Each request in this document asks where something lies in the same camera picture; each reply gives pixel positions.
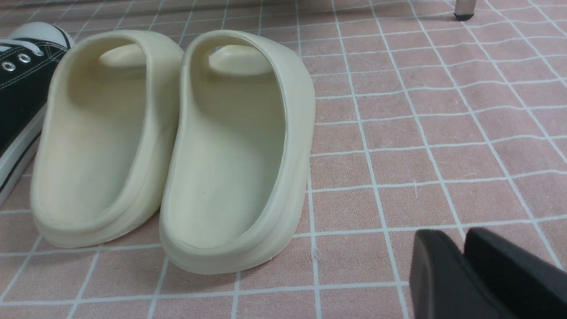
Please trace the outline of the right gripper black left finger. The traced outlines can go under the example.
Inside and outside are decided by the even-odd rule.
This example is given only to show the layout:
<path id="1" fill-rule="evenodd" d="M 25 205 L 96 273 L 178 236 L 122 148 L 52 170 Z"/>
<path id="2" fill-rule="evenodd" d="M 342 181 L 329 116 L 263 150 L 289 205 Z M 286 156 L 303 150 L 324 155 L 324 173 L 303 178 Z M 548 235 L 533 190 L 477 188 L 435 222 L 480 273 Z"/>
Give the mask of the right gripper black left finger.
<path id="1" fill-rule="evenodd" d="M 415 319 L 514 319 L 439 230 L 415 232 L 409 277 Z"/>

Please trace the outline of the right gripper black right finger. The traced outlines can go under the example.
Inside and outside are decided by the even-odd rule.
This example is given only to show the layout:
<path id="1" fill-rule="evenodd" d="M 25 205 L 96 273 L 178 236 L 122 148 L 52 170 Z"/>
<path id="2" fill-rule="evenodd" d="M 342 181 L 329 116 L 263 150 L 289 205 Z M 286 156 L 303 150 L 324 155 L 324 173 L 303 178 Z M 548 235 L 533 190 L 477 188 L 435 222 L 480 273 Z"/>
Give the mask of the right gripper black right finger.
<path id="1" fill-rule="evenodd" d="M 464 256 L 517 319 L 565 319 L 567 273 L 502 236 L 468 230 Z"/>

